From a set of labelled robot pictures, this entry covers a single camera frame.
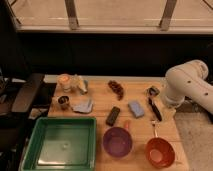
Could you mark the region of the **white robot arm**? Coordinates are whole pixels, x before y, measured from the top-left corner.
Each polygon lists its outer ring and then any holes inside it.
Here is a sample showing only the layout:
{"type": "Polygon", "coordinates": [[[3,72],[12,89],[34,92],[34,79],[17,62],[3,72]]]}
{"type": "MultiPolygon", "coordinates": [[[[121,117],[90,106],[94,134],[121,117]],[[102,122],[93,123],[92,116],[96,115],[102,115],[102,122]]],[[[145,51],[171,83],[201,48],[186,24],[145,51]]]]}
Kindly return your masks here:
{"type": "Polygon", "coordinates": [[[178,108],[188,97],[213,115],[213,85],[205,81],[208,73],[208,66],[201,60],[191,60],[168,69],[162,102],[178,108]]]}

